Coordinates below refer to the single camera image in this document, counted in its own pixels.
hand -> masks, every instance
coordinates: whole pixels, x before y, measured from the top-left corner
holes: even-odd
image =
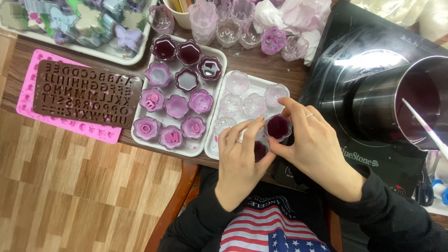
[[[237,208],[252,192],[276,157],[274,153],[268,152],[260,162],[255,163],[255,136],[266,124],[263,119],[259,117],[252,122],[238,123],[225,129],[218,137],[220,166],[215,194],[227,212]],[[243,143],[235,141],[246,128]]]
[[[336,131],[313,106],[303,106],[289,97],[278,100],[282,115],[291,117],[294,144],[284,146],[269,139],[271,151],[282,156],[325,190],[347,202],[361,200],[366,179],[344,159]]]

american flag print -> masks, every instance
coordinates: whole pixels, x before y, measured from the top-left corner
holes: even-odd
[[[328,252],[305,223],[285,216],[294,214],[285,200],[249,202],[224,230],[220,252]]]

wooden chair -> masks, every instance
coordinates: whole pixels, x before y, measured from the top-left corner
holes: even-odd
[[[166,229],[172,221],[179,215],[182,206],[187,204],[199,194],[200,174],[198,174],[198,164],[189,163],[182,160],[182,174],[179,185],[174,191],[171,200],[168,202],[162,216],[160,216],[151,237],[146,244],[145,252],[156,252],[159,247],[159,242],[165,234]],[[331,209],[324,207],[324,214],[326,216],[327,228],[330,234],[330,241],[332,246],[338,251],[342,252],[342,236],[340,233],[339,216],[337,216]]]

paper cup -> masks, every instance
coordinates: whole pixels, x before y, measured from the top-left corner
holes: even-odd
[[[171,8],[172,2],[171,1],[165,1],[165,5],[168,7],[168,9],[171,11],[172,15],[176,19],[177,23],[184,28],[191,30],[191,22],[190,22],[190,14],[189,13],[180,13]]]

pink silicone mold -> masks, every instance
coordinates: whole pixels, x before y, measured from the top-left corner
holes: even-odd
[[[35,50],[28,71],[26,72],[19,101],[17,102],[17,113],[106,143],[116,143],[120,137],[121,128],[73,121],[59,117],[43,116],[33,112],[34,86],[36,85],[37,67],[41,60],[60,61],[86,66],[46,51]]]

